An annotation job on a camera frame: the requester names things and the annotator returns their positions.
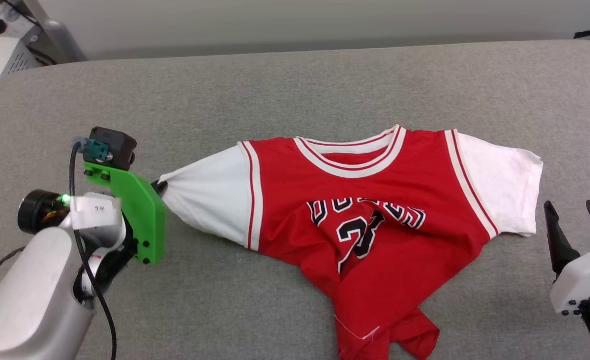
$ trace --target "green plastic mount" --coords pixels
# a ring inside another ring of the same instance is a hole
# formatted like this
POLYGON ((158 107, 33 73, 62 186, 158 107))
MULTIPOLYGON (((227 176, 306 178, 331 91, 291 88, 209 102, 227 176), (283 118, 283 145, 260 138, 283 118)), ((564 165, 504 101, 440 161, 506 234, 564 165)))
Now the green plastic mount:
POLYGON ((121 210, 133 229, 133 237, 139 240, 135 259, 157 264, 167 250, 167 208, 151 183, 128 171, 92 162, 84 162, 84 166, 93 172, 87 176, 90 183, 108 187, 115 198, 121 198, 121 210))

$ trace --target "round neckline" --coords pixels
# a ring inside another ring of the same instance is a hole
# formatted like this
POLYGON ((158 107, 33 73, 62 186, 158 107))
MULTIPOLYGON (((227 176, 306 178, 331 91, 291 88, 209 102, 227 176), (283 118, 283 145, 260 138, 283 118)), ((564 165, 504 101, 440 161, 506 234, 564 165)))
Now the round neckline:
POLYGON ((298 150, 314 166, 326 173, 341 178, 365 178, 380 173, 400 154, 406 131, 403 127, 395 125, 379 135, 369 137, 360 141, 345 143, 334 143, 296 137, 294 139, 298 150), (374 159, 362 164, 343 164, 327 159, 323 154, 367 154, 385 149, 384 152, 374 159))

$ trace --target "white sleeve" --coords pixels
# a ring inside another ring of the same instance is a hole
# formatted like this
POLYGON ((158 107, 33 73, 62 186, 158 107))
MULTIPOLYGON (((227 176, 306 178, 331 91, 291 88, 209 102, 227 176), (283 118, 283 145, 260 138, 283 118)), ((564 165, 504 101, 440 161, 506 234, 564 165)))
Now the white sleeve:
POLYGON ((160 177, 162 200, 197 230, 249 248, 252 207, 249 155, 235 146, 160 177))
POLYGON ((537 232, 535 212, 544 163, 528 150, 493 145, 469 135, 455 134, 463 170, 482 213, 497 235, 537 232))

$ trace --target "t-shirt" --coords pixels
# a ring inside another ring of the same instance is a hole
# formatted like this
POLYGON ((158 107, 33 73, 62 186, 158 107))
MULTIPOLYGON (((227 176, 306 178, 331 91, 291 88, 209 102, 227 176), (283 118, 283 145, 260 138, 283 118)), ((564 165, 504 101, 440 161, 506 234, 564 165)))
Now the t-shirt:
POLYGON ((198 230, 301 268, 334 305, 343 360, 418 359, 439 330, 417 307, 503 232, 535 234, 543 164, 457 130, 398 125, 362 141, 244 141, 163 175, 198 230))

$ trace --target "gray fabric surface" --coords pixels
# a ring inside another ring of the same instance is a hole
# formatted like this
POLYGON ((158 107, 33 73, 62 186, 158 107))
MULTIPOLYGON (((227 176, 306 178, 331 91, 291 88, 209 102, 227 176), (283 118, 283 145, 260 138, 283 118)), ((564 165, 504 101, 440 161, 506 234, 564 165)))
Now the gray fabric surface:
MULTIPOLYGON (((237 141, 356 141, 390 128, 460 132, 542 157, 538 234, 501 235, 421 309, 434 360, 590 359, 579 317, 555 314, 542 204, 590 251, 590 41, 477 43, 65 64, 0 80, 0 259, 32 189, 67 190, 69 148, 93 126, 137 141, 151 181, 237 141)), ((100 190, 83 182, 78 191, 100 190)), ((4 274, 9 267, 2 268, 4 274)), ((335 359, 333 309, 297 268, 167 221, 161 264, 133 262, 107 301, 118 358, 335 359)), ((110 357, 99 313, 80 360, 110 357)), ((391 346, 392 359, 409 359, 391 346)))

